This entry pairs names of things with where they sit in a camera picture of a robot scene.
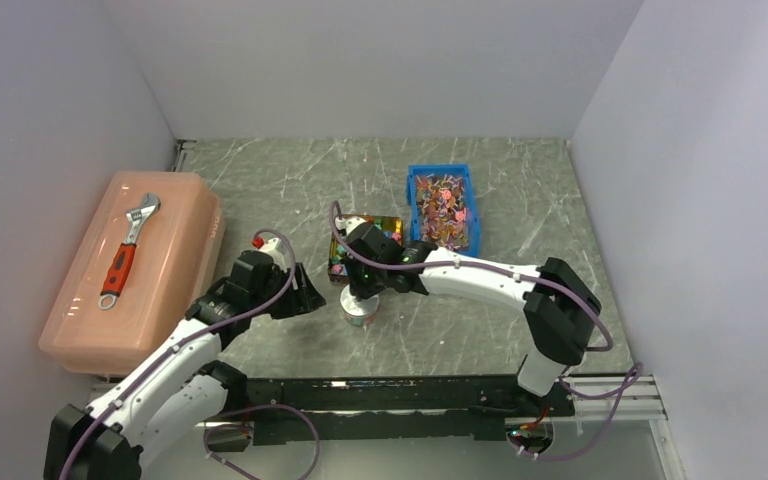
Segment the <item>round white jar lid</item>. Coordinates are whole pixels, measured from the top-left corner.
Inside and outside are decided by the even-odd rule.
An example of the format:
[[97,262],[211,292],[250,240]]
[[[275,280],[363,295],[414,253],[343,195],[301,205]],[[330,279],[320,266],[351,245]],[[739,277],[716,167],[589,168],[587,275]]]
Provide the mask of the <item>round white jar lid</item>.
[[340,305],[344,314],[368,315],[376,313],[380,305],[380,296],[375,294],[367,299],[360,299],[351,292],[350,286],[345,286],[340,294]]

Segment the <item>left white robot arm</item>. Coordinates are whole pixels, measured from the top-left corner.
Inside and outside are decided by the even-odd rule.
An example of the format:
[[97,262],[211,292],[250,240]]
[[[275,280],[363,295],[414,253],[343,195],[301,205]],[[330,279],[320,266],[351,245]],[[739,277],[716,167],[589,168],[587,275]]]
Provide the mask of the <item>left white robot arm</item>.
[[220,361],[253,318],[286,319],[324,306],[303,265],[275,236],[243,251],[230,275],[193,302],[170,336],[120,383],[53,418],[46,479],[139,479],[197,423],[239,417],[247,377]]

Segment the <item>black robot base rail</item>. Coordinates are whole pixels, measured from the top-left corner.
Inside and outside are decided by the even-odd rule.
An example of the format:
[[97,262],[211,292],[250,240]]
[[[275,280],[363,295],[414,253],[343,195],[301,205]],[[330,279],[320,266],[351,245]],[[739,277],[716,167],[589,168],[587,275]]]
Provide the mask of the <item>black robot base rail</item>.
[[503,441],[518,423],[575,414],[560,386],[537,396],[512,374],[248,378],[234,382],[210,420],[210,441],[231,451],[240,437],[256,446],[304,440],[468,437]]

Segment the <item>tin of star candies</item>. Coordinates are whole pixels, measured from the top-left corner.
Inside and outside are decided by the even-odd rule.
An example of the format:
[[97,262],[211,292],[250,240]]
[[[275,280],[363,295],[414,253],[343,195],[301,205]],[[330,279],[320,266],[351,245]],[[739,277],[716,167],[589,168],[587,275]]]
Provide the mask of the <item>tin of star candies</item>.
[[[399,245],[404,244],[404,225],[400,217],[382,215],[359,215],[364,221],[372,222],[389,239]],[[328,278],[332,285],[344,286],[349,283],[349,278],[343,259],[347,256],[346,250],[335,237],[332,237],[328,253]]]

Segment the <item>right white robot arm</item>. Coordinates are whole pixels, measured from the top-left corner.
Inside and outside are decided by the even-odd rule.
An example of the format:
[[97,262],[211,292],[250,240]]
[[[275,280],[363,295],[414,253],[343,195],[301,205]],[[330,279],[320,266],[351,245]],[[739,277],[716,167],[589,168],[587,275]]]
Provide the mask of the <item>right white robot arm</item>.
[[538,266],[502,264],[423,241],[401,245],[357,216],[337,219],[333,232],[347,252],[350,293],[358,300],[392,289],[450,295],[522,314],[533,346],[510,392],[513,406],[524,415],[545,407],[556,380],[582,363],[593,330],[602,333],[607,349],[613,346],[599,318],[601,302],[559,258]]

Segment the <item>blue bin of lollipops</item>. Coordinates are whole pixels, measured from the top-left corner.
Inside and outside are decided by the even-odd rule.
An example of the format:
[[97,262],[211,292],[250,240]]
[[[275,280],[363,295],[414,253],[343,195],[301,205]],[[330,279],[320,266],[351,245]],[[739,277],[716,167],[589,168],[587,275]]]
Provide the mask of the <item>blue bin of lollipops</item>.
[[471,171],[466,164],[408,167],[406,197],[412,240],[477,257],[481,227]]

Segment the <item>small clear glass jar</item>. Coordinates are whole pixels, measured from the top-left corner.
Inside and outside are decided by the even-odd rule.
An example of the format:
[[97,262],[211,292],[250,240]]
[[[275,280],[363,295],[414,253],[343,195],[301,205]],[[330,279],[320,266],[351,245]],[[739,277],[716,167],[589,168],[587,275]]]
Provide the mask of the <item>small clear glass jar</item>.
[[376,317],[377,317],[376,313],[371,313],[368,315],[359,315],[359,316],[352,315],[349,313],[345,313],[343,315],[343,318],[348,325],[352,327],[358,327],[358,328],[364,328],[364,329],[368,328],[375,321]]

